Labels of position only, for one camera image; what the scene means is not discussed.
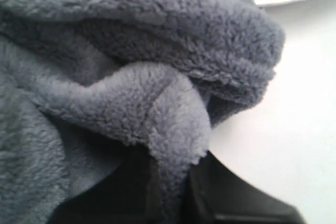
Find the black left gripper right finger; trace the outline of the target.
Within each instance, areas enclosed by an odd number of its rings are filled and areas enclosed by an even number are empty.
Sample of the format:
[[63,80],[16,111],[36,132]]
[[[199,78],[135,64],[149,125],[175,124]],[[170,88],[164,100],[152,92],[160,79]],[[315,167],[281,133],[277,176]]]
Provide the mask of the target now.
[[181,223],[300,224],[299,211],[247,183],[211,152],[188,173]]

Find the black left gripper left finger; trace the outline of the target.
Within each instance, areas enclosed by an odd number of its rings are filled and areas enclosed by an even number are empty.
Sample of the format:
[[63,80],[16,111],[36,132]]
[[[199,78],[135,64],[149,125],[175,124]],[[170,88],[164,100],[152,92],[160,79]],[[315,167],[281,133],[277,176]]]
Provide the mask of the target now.
[[49,223],[160,223],[163,219],[157,162],[134,147],[121,165],[86,192],[60,204]]

